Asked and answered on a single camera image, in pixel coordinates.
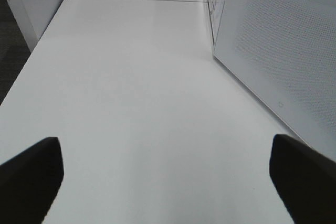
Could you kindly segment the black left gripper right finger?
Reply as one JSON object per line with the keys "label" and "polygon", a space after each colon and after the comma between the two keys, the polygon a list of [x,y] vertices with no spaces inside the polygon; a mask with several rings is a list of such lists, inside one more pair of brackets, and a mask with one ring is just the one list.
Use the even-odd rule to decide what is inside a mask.
{"label": "black left gripper right finger", "polygon": [[272,183],[294,223],[335,223],[335,162],[285,134],[273,138]]}

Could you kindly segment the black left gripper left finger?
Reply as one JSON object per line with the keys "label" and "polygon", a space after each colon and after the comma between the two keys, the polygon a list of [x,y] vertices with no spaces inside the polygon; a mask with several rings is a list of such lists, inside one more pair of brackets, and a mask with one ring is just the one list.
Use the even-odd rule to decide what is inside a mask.
{"label": "black left gripper left finger", "polygon": [[57,137],[47,137],[1,164],[1,223],[42,223],[63,178]]}

